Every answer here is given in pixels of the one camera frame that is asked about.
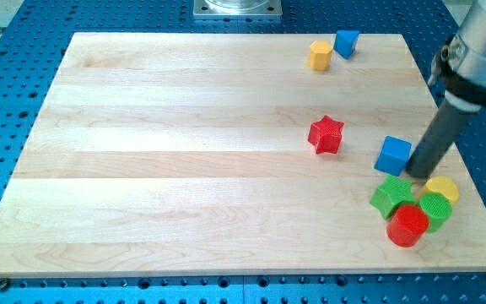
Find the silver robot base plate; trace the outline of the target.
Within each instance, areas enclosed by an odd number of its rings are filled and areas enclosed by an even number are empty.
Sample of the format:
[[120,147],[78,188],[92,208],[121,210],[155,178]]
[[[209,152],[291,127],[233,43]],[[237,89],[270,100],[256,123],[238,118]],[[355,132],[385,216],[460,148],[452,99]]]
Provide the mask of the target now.
[[281,0],[192,0],[193,15],[199,18],[280,17]]

